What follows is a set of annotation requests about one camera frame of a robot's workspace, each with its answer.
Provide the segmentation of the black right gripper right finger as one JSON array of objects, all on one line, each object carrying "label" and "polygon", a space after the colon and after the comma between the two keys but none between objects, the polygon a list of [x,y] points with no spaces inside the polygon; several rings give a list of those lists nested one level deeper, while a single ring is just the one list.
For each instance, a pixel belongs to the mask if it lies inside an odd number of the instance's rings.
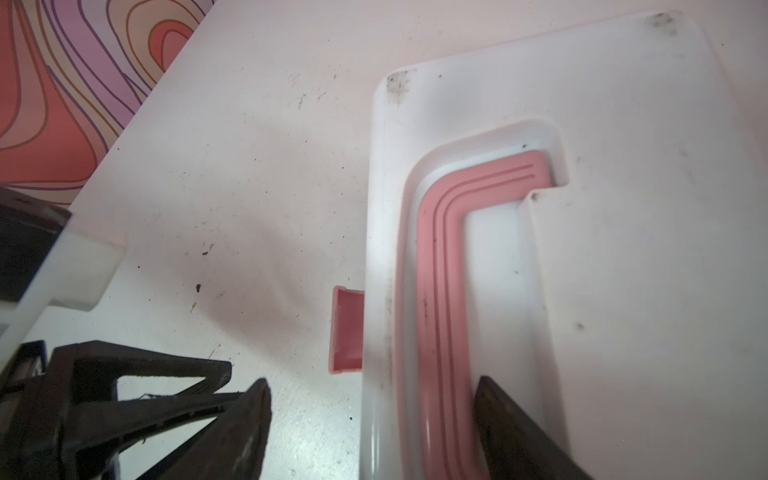
[{"label": "black right gripper right finger", "polygon": [[591,478],[489,376],[479,380],[473,411],[492,479]]}]

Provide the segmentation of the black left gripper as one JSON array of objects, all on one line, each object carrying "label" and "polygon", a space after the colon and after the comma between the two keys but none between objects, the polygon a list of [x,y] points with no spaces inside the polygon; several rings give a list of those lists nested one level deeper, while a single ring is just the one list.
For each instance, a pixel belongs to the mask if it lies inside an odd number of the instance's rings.
[{"label": "black left gripper", "polygon": [[[69,210],[1,190],[1,476],[18,478],[13,422],[28,380],[45,372],[44,342],[27,334],[50,306],[88,312],[102,298],[126,246],[123,234]],[[103,341],[56,348],[35,403],[38,479],[117,479],[130,447],[215,418],[239,399],[224,393],[228,361],[182,357]],[[174,393],[121,397],[124,377],[189,379]]]}]

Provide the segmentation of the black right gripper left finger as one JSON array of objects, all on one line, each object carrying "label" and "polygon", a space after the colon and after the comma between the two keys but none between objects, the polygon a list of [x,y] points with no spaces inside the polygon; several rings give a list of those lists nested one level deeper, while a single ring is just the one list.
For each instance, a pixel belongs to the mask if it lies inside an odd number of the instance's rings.
[{"label": "black right gripper left finger", "polygon": [[141,475],[143,479],[258,479],[272,420],[271,390],[258,379],[216,420]]}]

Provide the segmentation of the white and blue tool box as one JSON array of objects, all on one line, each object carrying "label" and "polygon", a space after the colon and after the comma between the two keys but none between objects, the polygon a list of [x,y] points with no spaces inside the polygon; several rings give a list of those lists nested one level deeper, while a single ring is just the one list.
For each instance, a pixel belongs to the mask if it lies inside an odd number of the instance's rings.
[{"label": "white and blue tool box", "polygon": [[767,475],[767,156],[675,10],[391,72],[373,97],[363,479],[484,479],[489,376],[594,479]]}]

